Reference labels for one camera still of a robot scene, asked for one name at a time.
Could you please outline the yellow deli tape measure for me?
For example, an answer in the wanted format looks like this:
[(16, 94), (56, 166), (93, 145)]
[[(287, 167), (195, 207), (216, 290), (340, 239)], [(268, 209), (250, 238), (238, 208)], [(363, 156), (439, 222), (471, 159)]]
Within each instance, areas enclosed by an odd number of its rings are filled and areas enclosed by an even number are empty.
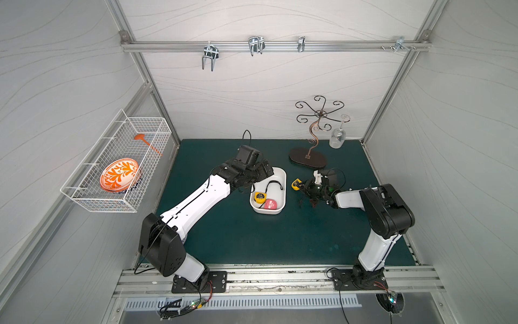
[(268, 182), (268, 184), (266, 185), (266, 188), (264, 189), (264, 191), (262, 192), (259, 192), (259, 191), (255, 191), (254, 192), (254, 201), (256, 203), (260, 203), (262, 205), (265, 204), (265, 202), (267, 202), (267, 193), (268, 193), (268, 188), (271, 184), (278, 184), (280, 189), (281, 190), (284, 190), (284, 187), (282, 185), (282, 183), (280, 183), (279, 181), (277, 180), (271, 180)]

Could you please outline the white plastic storage box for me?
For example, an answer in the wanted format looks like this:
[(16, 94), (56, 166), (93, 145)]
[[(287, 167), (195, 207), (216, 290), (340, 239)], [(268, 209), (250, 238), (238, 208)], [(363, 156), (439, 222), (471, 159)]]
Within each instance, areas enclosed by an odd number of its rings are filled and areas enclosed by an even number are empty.
[[(280, 167), (273, 167), (274, 175), (270, 178), (267, 178), (261, 182), (256, 182), (252, 185), (252, 189), (250, 190), (250, 199), (249, 203), (255, 213), (263, 214), (263, 215), (278, 215), (286, 206), (286, 192), (287, 192), (287, 174)], [(262, 192), (266, 188), (266, 185), (271, 180), (277, 180), (282, 183), (284, 190), (281, 190), (278, 184), (271, 184), (268, 188), (267, 199), (273, 199), (278, 204), (277, 210), (266, 210), (260, 209), (259, 206), (262, 205), (254, 201), (254, 192), (259, 191)]]

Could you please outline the pink tape measure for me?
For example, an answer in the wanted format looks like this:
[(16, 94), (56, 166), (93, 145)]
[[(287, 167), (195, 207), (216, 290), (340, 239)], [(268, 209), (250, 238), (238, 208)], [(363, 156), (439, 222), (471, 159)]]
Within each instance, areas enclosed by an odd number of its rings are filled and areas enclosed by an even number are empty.
[(266, 201), (263, 202), (262, 205), (259, 206), (259, 208), (260, 209), (266, 209), (266, 210), (277, 210), (278, 209), (278, 204), (273, 199), (267, 199)]

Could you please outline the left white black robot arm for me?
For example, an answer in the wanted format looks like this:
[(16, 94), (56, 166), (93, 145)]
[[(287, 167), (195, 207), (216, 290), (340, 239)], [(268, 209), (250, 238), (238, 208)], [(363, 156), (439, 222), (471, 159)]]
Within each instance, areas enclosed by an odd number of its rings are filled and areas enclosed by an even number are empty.
[(213, 168), (207, 180), (172, 209), (142, 222), (138, 252), (164, 277), (177, 275), (203, 286), (209, 268), (186, 252), (188, 232), (234, 190), (252, 186), (274, 174), (267, 159), (244, 165), (237, 159)]

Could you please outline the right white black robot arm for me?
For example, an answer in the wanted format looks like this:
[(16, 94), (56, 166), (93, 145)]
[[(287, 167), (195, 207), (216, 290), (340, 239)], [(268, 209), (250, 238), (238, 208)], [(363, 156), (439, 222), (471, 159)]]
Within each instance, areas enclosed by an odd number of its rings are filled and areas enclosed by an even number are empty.
[(357, 286), (380, 282), (387, 257), (397, 241), (415, 224), (415, 216), (391, 184), (342, 191), (309, 180), (296, 186), (312, 203), (324, 201), (334, 209), (361, 209), (370, 225), (367, 242), (352, 270)]

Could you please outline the copper scroll glass stand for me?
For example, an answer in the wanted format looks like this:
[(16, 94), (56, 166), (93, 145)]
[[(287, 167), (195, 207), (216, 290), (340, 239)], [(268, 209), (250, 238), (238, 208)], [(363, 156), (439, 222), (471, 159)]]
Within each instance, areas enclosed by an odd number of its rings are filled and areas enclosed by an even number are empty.
[(304, 107), (309, 108), (312, 111), (312, 114), (309, 113), (301, 113), (296, 117), (296, 121), (299, 124), (307, 124), (309, 122), (309, 117), (315, 117), (316, 119), (313, 121), (313, 123), (309, 126), (309, 132), (311, 139), (308, 141), (311, 144), (310, 148), (293, 148), (289, 152), (289, 159), (301, 166), (309, 167), (313, 170), (321, 170), (327, 165), (327, 159), (326, 157), (318, 152), (315, 151), (315, 148), (319, 145), (319, 139), (316, 135), (316, 132), (323, 131), (328, 132), (331, 131), (332, 125), (329, 123), (325, 123), (323, 126), (321, 126), (322, 120), (329, 120), (329, 121), (335, 121), (336, 119), (330, 118), (329, 115), (338, 112), (340, 109), (343, 109), (345, 107), (345, 104), (342, 101), (333, 101), (333, 106), (335, 107), (332, 110), (326, 110), (326, 97), (322, 95), (316, 95), (313, 100), (315, 102), (322, 101), (322, 107), (320, 109), (314, 109), (311, 107), (309, 103), (306, 101), (298, 101), (295, 104), (295, 107), (298, 109), (303, 109)]

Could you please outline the orange spatula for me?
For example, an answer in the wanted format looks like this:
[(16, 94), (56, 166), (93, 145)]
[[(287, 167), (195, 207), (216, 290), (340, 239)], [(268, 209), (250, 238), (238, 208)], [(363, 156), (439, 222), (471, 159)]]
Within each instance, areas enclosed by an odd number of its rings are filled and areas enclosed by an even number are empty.
[(159, 154), (160, 156), (162, 156), (162, 152), (160, 152), (157, 148), (155, 148), (154, 146), (152, 146), (151, 143), (149, 143), (146, 139), (145, 139), (145, 134), (137, 134), (135, 137), (134, 137), (134, 140), (140, 140), (142, 141), (144, 144), (146, 144), (149, 148), (151, 148), (154, 152), (156, 152), (157, 154)]

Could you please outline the orange patterned plate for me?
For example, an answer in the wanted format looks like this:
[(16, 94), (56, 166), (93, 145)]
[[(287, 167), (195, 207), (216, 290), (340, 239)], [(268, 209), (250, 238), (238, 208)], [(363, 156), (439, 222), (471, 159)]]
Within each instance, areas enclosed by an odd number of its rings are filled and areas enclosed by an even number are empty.
[(101, 188), (111, 193), (122, 193), (137, 185), (141, 177), (140, 166), (130, 158), (118, 159), (107, 166), (100, 177)]

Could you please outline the metal double hook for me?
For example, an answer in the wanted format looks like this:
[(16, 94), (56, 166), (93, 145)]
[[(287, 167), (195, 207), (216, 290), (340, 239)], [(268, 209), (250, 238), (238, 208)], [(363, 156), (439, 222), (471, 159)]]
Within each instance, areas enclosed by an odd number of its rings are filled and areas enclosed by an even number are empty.
[(202, 69), (204, 70), (207, 62), (210, 62), (210, 71), (214, 71), (216, 60), (219, 58), (219, 49), (214, 45), (207, 45), (204, 47), (202, 56)]

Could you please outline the metal loop hook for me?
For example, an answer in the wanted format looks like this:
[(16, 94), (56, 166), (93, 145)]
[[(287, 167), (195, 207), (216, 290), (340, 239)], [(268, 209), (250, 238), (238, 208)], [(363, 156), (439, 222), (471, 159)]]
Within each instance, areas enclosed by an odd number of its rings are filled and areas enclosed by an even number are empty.
[(248, 39), (248, 47), (250, 55), (254, 56), (255, 53), (263, 54), (265, 49), (265, 42), (262, 36), (252, 36)]

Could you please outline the small metal clip hook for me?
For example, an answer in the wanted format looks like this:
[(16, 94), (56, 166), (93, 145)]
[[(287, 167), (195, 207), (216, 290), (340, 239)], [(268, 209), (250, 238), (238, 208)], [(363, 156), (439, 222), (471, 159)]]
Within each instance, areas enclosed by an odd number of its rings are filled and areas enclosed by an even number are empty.
[(305, 51), (306, 38), (304, 36), (300, 36), (298, 39), (298, 53), (303, 53)]

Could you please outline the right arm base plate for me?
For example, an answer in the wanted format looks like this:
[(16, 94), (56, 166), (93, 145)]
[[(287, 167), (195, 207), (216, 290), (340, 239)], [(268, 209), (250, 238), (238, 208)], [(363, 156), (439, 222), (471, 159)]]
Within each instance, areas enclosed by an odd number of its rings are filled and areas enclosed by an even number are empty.
[(389, 285), (384, 268), (377, 271), (364, 271), (361, 267), (352, 269), (330, 268), (326, 274), (333, 283), (334, 290), (387, 290)]

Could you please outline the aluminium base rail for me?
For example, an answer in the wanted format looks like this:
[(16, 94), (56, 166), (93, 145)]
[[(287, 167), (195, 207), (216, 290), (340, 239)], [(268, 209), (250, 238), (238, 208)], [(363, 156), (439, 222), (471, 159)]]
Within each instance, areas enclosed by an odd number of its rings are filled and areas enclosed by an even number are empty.
[[(224, 288), (217, 296), (333, 294), (333, 269), (347, 265), (211, 265), (226, 275), (209, 279), (213, 290)], [(445, 292), (433, 266), (395, 266), (384, 269), (385, 286), (396, 292)], [(123, 271), (113, 292), (114, 297), (171, 296), (175, 279), (152, 270), (135, 275)]]

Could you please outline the metal bracket hook right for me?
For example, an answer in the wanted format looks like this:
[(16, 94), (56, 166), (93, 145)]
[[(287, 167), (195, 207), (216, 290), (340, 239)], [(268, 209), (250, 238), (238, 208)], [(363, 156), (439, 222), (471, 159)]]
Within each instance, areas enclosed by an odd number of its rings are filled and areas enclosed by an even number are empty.
[(412, 52), (415, 51), (417, 48), (414, 46), (406, 45), (405, 44), (405, 38), (403, 36), (399, 37), (395, 43), (389, 47), (381, 46), (380, 47), (383, 51), (392, 51), (393, 53), (397, 52)]

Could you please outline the aluminium top rail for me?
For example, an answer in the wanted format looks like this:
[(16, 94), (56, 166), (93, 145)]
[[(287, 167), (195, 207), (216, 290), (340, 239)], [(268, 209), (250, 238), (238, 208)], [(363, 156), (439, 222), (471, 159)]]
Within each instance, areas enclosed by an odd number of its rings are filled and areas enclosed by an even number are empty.
[[(396, 40), (307, 40), (303, 53), (346, 53), (346, 52), (384, 52), (380, 47), (389, 47)], [(263, 53), (298, 53), (298, 40), (265, 40)], [(123, 44), (126, 53), (198, 53), (207, 45), (214, 45), (220, 53), (250, 53), (247, 41), (136, 41)], [(414, 46), (415, 51), (428, 51), (431, 42), (405, 40), (406, 45)]]

